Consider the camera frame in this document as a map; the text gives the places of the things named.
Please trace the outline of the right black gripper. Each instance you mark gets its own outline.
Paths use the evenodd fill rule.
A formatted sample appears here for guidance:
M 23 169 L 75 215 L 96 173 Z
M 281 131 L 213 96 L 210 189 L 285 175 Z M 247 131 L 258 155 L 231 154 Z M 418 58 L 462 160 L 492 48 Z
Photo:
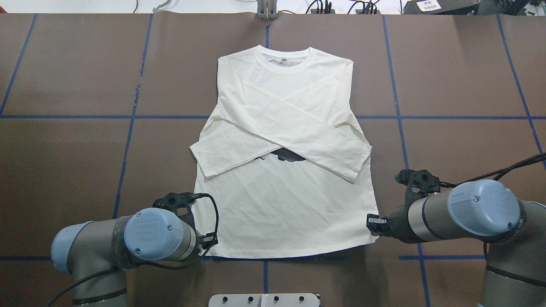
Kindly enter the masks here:
M 380 218 L 377 214 L 367 214 L 366 226 L 372 236 L 392 237 L 402 242 L 411 241 L 411 227 L 406 210 L 395 210 L 385 218 Z

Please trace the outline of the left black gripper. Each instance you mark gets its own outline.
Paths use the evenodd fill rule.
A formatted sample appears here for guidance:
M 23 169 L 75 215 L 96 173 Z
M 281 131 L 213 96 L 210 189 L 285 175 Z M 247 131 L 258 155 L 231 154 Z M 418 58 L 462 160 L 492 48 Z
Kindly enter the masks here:
M 189 233 L 188 256 L 199 256 L 199 253 L 203 249 L 210 249 L 218 244 L 216 232 L 201 235 L 201 233 L 199 233 L 195 227 L 189 226 Z

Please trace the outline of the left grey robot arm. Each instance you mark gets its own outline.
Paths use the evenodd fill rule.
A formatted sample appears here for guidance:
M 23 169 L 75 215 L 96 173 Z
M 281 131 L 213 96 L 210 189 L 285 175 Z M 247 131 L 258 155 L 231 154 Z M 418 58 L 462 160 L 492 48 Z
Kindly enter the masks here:
M 184 269 L 197 264 L 216 243 L 215 233 L 197 231 L 191 212 L 177 216 L 159 208 L 65 227 L 53 239 L 51 260 L 73 283 L 47 305 L 72 292 L 74 307 L 126 307 L 128 270 Z

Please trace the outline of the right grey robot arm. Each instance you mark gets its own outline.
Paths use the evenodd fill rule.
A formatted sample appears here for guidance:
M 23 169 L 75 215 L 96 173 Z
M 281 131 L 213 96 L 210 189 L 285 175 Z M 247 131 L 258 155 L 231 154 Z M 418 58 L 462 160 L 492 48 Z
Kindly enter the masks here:
M 368 214 L 374 236 L 404 243 L 472 238 L 488 245 L 479 307 L 543 307 L 546 296 L 546 208 L 520 200 L 501 182 L 478 180 Z

